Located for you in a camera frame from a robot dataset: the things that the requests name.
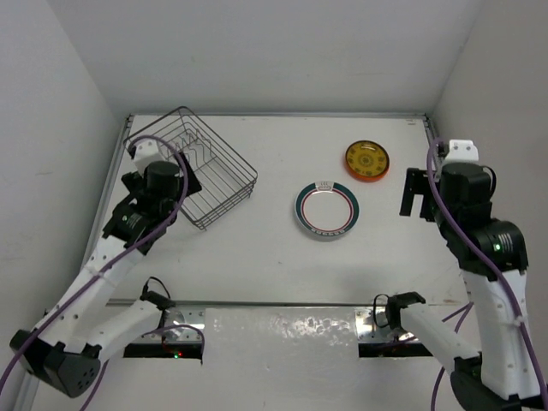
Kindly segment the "dark wire dish rack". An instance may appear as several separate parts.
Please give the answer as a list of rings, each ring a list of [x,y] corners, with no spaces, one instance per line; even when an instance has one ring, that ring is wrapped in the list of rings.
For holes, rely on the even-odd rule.
[[[125,148],[140,135],[154,135],[185,156],[201,190],[187,197],[182,214],[196,228],[207,229],[251,196],[257,170],[188,107],[141,119],[131,115],[126,127]]]

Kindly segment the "white plate teal rim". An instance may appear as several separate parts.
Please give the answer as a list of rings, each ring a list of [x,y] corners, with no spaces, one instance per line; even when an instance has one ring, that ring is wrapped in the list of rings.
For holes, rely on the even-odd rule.
[[[294,214],[297,225],[306,235],[334,241],[355,227],[360,204],[354,193],[341,183],[317,181],[296,195]]]

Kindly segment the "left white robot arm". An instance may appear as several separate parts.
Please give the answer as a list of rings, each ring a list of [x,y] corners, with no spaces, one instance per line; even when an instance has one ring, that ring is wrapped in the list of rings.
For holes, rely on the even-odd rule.
[[[122,280],[143,260],[176,221],[194,172],[169,142],[143,135],[130,144],[136,170],[123,176],[128,195],[115,206],[88,261],[54,307],[29,331],[9,343],[16,364],[70,398],[85,393],[110,357],[137,337],[159,333],[164,314],[175,304],[145,292],[109,321],[95,320]]]

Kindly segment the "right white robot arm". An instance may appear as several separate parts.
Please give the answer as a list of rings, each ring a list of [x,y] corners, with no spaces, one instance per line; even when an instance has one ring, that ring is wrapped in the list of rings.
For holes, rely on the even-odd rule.
[[[426,167],[407,171],[400,210],[408,216],[414,197],[422,197],[420,217],[438,226],[460,268],[479,346],[466,342],[415,292],[388,297],[384,325],[422,343],[463,409],[544,410],[547,383],[527,318],[526,244],[515,224],[492,216],[496,186],[494,171],[480,163],[472,141],[434,140]]]

